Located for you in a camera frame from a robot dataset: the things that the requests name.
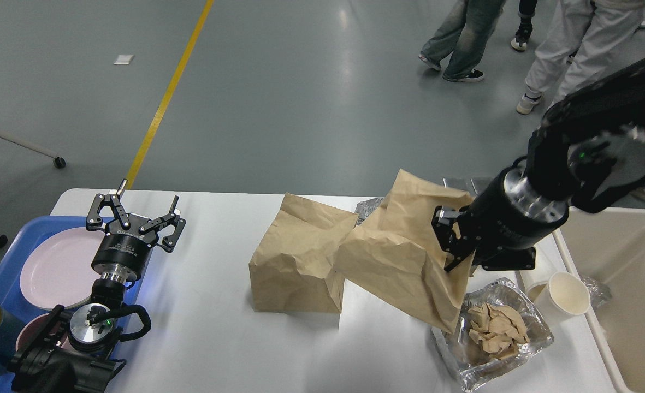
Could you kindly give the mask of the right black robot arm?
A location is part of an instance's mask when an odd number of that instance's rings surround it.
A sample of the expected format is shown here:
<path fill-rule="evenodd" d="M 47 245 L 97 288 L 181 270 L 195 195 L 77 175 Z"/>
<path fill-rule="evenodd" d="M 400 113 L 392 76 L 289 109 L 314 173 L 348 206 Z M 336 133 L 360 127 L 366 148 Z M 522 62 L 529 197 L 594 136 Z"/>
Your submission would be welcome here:
<path fill-rule="evenodd" d="M 569 209 L 597 213 L 645 183 L 645 58 L 552 105 L 514 160 L 462 208 L 431 224 L 445 271 L 471 259 L 487 271 L 535 268 L 535 244 Z"/>

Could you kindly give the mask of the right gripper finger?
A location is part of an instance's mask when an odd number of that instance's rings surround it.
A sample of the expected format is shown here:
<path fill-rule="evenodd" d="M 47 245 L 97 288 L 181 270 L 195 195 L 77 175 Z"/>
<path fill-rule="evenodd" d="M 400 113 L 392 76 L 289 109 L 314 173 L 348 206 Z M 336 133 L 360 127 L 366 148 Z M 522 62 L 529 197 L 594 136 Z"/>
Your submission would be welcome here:
<path fill-rule="evenodd" d="M 502 249 L 481 262 L 485 271 L 534 270 L 536 249 Z"/>
<path fill-rule="evenodd" d="M 431 225 L 440 248 L 448 254 L 445 271 L 452 271 L 475 251 L 476 221 L 467 206 L 459 211 L 437 206 Z"/>

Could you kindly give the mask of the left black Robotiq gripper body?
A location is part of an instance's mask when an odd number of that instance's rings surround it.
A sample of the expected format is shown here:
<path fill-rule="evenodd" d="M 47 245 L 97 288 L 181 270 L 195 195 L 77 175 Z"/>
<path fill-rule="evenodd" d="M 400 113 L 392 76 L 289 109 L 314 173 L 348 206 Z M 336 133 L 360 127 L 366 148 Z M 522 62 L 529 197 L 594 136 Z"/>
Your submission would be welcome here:
<path fill-rule="evenodd" d="M 476 221 L 474 262 L 502 249 L 531 248 L 569 218 L 567 202 L 537 193 L 518 167 L 499 172 L 467 207 Z"/>

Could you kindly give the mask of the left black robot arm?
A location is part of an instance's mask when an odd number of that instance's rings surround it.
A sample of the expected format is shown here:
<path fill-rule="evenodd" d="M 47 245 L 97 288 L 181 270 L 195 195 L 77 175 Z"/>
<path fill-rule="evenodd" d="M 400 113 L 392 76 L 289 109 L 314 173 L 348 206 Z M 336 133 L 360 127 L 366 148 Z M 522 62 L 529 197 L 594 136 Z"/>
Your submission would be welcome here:
<path fill-rule="evenodd" d="M 127 212 L 127 182 L 93 200 L 82 231 L 102 235 L 92 289 L 76 306 L 58 301 L 17 349 L 9 364 L 13 390 L 104 392 L 126 363 L 110 357 L 115 346 L 150 331 L 147 311 L 126 304 L 126 293 L 153 249 L 173 251 L 186 222 L 177 197 L 162 217 Z M 287 193 L 250 263 L 255 309 L 340 313 L 342 284 L 350 279 L 440 329 L 439 351 L 471 392 L 553 338 L 534 302 L 509 279 L 466 294 L 466 272 L 534 270 L 535 244 L 568 218 L 567 202 L 540 194 L 517 166 L 502 170 L 476 199 L 401 171 L 362 221 Z"/>

